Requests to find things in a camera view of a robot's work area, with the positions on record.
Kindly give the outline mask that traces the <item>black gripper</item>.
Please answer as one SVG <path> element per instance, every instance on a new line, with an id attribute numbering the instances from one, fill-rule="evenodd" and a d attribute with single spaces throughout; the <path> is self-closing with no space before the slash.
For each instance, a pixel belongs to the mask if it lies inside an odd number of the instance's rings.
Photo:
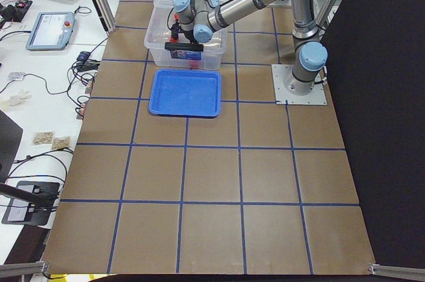
<path id="1" fill-rule="evenodd" d="M 196 43 L 196 39 L 194 37 L 193 30 L 186 31 L 186 30 L 180 29 L 179 32 L 181 34 L 183 34 L 185 36 L 185 38 L 190 41 L 190 43 Z"/>

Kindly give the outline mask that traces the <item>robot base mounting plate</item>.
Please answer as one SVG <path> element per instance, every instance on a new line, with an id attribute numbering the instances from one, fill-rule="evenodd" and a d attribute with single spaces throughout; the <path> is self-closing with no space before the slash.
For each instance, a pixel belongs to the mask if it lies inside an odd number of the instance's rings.
<path id="1" fill-rule="evenodd" d="M 300 82 L 293 76 L 291 64 L 273 64 L 275 103 L 289 106 L 326 106 L 323 84 Z"/>

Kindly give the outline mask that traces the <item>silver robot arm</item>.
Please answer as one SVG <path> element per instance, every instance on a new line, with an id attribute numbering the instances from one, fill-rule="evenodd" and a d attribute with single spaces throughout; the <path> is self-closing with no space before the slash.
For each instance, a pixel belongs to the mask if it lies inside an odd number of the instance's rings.
<path id="1" fill-rule="evenodd" d="M 191 44 L 208 43 L 215 32 L 252 13 L 264 9 L 279 0 L 173 0 L 173 12 L 179 20 L 179 30 Z M 296 54 L 296 67 L 291 79 L 298 88 L 315 84 L 315 77 L 325 66 L 322 62 L 315 68 L 301 57 L 311 48 L 311 42 L 319 42 L 319 25 L 316 23 L 313 0 L 291 0 L 294 28 L 292 31 Z"/>

